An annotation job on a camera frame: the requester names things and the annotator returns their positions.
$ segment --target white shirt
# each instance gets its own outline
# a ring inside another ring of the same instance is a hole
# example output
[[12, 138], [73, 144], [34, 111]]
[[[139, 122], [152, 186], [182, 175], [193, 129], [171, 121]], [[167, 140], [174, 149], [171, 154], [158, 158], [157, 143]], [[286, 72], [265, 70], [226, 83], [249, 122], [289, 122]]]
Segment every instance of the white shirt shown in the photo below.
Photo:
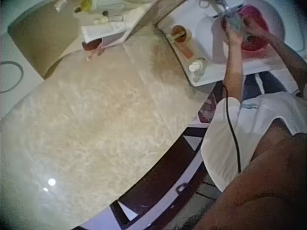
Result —
[[[240, 149], [241, 169], [246, 168], [273, 120], [284, 121], [292, 135], [307, 133], [307, 101], [288, 92], [260, 95], [243, 101], [228, 98], [229, 116]], [[238, 174], [236, 146], [226, 116], [226, 99], [217, 107], [202, 146], [206, 169], [223, 191]]]

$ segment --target marble countertop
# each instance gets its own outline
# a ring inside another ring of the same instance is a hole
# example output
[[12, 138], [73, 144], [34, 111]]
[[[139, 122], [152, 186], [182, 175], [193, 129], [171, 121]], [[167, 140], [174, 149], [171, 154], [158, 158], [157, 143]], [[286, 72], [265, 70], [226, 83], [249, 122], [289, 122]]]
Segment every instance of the marble countertop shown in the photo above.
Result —
[[3, 118], [1, 218], [17, 229], [95, 216], [157, 163], [213, 87], [190, 86], [151, 27], [87, 55], [66, 56]]

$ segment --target white sink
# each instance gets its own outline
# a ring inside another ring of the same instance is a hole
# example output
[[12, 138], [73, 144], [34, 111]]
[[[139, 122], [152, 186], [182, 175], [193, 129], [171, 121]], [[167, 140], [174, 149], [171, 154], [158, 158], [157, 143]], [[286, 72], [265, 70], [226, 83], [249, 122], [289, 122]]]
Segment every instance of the white sink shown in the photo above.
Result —
[[[293, 0], [227, 0], [227, 3], [233, 10], [239, 10], [244, 5], [255, 6], [261, 11], [272, 34], [284, 40], [296, 52], [304, 53], [306, 39], [302, 28], [306, 25], [306, 20], [299, 15]], [[194, 86], [222, 80], [228, 55], [226, 36], [220, 26], [223, 8], [203, 0], [202, 6], [204, 5], [207, 7], [201, 8], [199, 0], [187, 0], [158, 24], [165, 34], [170, 34], [172, 28], [178, 24], [191, 31], [192, 38], [187, 44], [194, 53], [191, 60], [186, 59], [175, 46], [173, 47]], [[189, 71], [189, 64], [196, 58], [205, 58], [208, 62], [202, 76], [194, 76]], [[244, 74], [282, 67], [280, 58], [271, 46], [253, 56], [243, 52], [243, 61]]]

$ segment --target hand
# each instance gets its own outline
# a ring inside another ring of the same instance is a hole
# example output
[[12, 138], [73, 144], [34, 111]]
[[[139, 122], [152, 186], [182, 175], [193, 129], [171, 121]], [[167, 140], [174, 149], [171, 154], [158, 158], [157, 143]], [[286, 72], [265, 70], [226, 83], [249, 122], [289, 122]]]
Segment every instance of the hand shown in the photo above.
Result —
[[227, 34], [230, 46], [241, 47], [241, 44], [243, 42], [243, 33], [240, 31], [235, 31], [231, 29], [230, 23], [227, 21], [226, 21], [226, 34]]
[[257, 37], [264, 38], [267, 35], [267, 31], [263, 29], [261, 26], [259, 26], [254, 20], [245, 17], [243, 19], [243, 22], [245, 24], [245, 30], [248, 34], [254, 35]]

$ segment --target toiletry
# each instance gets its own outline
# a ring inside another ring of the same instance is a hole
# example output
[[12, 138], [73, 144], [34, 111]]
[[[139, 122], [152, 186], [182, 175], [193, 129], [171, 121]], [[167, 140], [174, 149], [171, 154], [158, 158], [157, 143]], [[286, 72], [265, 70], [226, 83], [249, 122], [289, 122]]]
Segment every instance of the toiletry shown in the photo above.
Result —
[[83, 0], [80, 7], [76, 8], [74, 12], [94, 12], [96, 10], [101, 11], [102, 9], [103, 11], [108, 9], [124, 9], [125, 6], [126, 3], [124, 3], [122, 0]]
[[85, 51], [91, 51], [97, 49], [100, 43], [102, 43], [102, 38], [95, 39], [89, 43], [82, 42], [82, 47]]
[[56, 4], [54, 5], [54, 8], [59, 13], [63, 9], [63, 7], [66, 6], [66, 4], [67, 4], [67, 0], [58, 0]]
[[202, 75], [205, 72], [206, 65], [205, 59], [198, 58], [189, 65], [189, 70], [194, 74]]
[[86, 43], [98, 38], [119, 34], [127, 29], [128, 28], [124, 22], [111, 22], [100, 25], [81, 26], [81, 31]]
[[174, 26], [172, 36], [176, 37], [173, 40], [174, 45], [183, 53], [183, 55], [190, 59], [193, 57], [192, 51], [188, 48], [187, 42], [191, 39], [190, 31], [181, 25]]
[[102, 24], [107, 22], [122, 22], [123, 20], [124, 20], [123, 15], [112, 16], [112, 17], [102, 16], [101, 18], [95, 19], [94, 24]]

